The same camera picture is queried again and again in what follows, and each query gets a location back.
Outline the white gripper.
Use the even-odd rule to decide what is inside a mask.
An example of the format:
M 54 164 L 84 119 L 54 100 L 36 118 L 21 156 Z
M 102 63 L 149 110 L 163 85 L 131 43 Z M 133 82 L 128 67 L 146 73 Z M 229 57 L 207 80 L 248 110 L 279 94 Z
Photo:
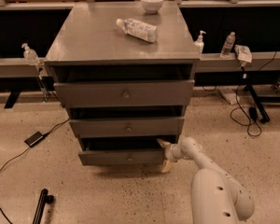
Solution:
M 184 159 L 186 153 L 180 144 L 171 144 L 160 138 L 158 138 L 157 141 L 161 147 L 164 147 L 165 160 L 163 161 L 161 172 L 165 174 L 172 167 L 172 162 Z

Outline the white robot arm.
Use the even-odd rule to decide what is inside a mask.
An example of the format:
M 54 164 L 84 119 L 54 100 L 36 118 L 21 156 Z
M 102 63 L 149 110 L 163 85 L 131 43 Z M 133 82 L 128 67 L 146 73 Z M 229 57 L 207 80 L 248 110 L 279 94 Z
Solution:
M 253 216 L 250 192 L 209 158 L 196 140 L 188 137 L 172 144 L 158 139 L 158 143 L 164 151 L 163 173 L 178 160 L 192 160 L 199 168 L 190 186 L 193 224 L 240 224 Z

